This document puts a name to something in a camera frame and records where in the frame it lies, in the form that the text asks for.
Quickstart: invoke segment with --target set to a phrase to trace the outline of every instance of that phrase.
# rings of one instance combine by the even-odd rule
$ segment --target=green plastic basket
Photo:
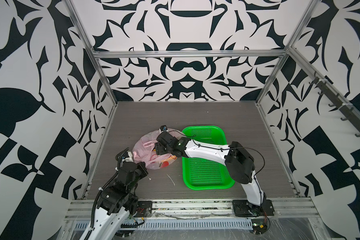
[[[223,130],[216,126],[186,127],[183,133],[187,136],[196,135],[196,141],[227,144]],[[183,180],[192,190],[227,189],[235,184],[224,165],[198,157],[183,157]]]

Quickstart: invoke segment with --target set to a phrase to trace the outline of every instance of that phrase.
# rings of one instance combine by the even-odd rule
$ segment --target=cable
[[[143,225],[145,223],[145,220],[143,219],[143,221],[141,223],[135,224],[135,225],[128,225],[128,224],[122,224],[120,225],[121,228],[132,228],[132,227],[138,227],[140,225]]]
[[[171,130],[171,131],[169,131],[169,132],[174,132],[174,131],[180,133],[180,134],[183,135],[183,136],[190,137],[190,136],[187,136],[187,135],[183,134],[182,132],[179,132],[178,130]],[[256,172],[256,173],[254,174],[253,178],[254,178],[254,180],[256,181],[257,187],[259,188],[259,193],[260,193],[260,206],[261,206],[261,204],[263,203],[263,196],[262,196],[262,194],[261,194],[261,189],[260,189],[259,183],[257,182],[257,179],[256,179],[256,174],[258,174],[259,172],[261,172],[261,171],[263,170],[263,168],[265,167],[265,158],[264,158],[264,156],[263,156],[258,150],[254,149],[254,148],[251,148],[251,147],[231,147],[231,148],[228,148],[228,149],[221,149],[221,148],[219,149],[219,148],[214,148],[214,147],[202,146],[201,144],[197,144],[197,143],[195,142],[194,137],[196,137],[196,135],[194,135],[194,136],[191,137],[192,140],[193,140],[193,143],[196,144],[196,145],[199,146],[199,147],[206,147],[206,148],[211,148],[211,149],[221,150],[221,151],[231,150],[231,149],[241,149],[241,148],[242,148],[242,149],[250,149],[250,150],[256,151],[258,154],[260,154],[261,158],[263,159],[263,166],[260,168],[260,170],[259,170],[258,172]]]
[[[117,169],[120,169],[120,165],[121,165],[121,156],[129,150],[129,147],[127,147],[126,149],[124,149],[123,151],[121,151],[120,153],[118,153],[115,157],[115,159],[117,160]],[[118,175],[119,172],[115,172],[115,174],[106,182],[106,184],[104,184],[104,186],[102,187],[102,189],[105,189]],[[96,195],[96,198],[93,202],[92,205],[92,210],[91,210],[91,221],[90,221],[90,228],[93,229],[94,226],[94,222],[95,222],[95,210],[96,210],[96,204],[99,201],[100,195],[102,193],[102,190],[99,190],[99,192]],[[84,240],[88,240],[89,237],[91,236],[92,230],[89,230],[87,235],[85,236]]]
[[[136,183],[136,185],[135,185],[135,189],[134,189],[134,191],[133,191],[133,195],[136,195],[136,188],[137,188],[137,183]]]
[[[125,234],[125,233],[121,234],[121,233],[118,233],[118,232],[115,233],[115,235],[118,236],[118,237],[129,237],[130,234],[131,233],[128,233],[128,234]]]
[[[267,215],[265,215],[265,217],[268,219],[269,225],[267,223],[267,231],[271,228],[271,220],[269,220],[269,218],[267,217]]]

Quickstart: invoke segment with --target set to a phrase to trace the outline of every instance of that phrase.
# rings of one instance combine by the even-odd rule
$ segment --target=black and white patterned wall
[[[256,100],[277,57],[103,58],[119,101]]]
[[[360,110],[360,0],[323,0],[295,47]]]
[[[296,46],[360,110],[360,0],[323,0]],[[310,81],[288,58],[261,106],[331,236],[360,239],[360,137]]]
[[[309,0],[74,0],[96,51],[283,49]],[[277,57],[102,59],[119,101],[255,100]]]
[[[149,51],[280,49],[309,0],[73,2],[95,50]]]
[[[0,1],[0,239],[56,239],[113,106],[60,0]]]

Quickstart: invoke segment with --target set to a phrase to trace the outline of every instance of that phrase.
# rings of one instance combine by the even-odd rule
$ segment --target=pink plastic bag
[[[177,132],[177,130],[169,129],[169,134],[180,139],[182,135]],[[157,142],[157,137],[160,134],[160,130],[150,132],[140,138],[140,140],[135,144],[132,149],[132,154],[134,162],[145,162],[145,167],[148,169],[159,169],[168,166],[173,163],[177,157],[171,155],[170,153],[164,155],[157,155],[155,148],[155,143]]]

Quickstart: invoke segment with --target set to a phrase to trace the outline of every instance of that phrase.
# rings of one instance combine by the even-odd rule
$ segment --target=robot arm
[[[129,215],[136,212],[139,198],[134,189],[148,172],[145,163],[131,161],[132,155],[126,150],[120,153],[117,173],[104,189],[99,189],[92,207],[91,225],[87,226],[80,240],[111,240]]]
[[[177,140],[162,126],[157,138],[156,152],[158,155],[167,152],[177,157],[200,157],[225,165],[233,180],[243,187],[247,201],[260,208],[266,199],[265,193],[255,177],[254,159],[238,142],[231,145],[215,145],[194,141],[189,137]]]

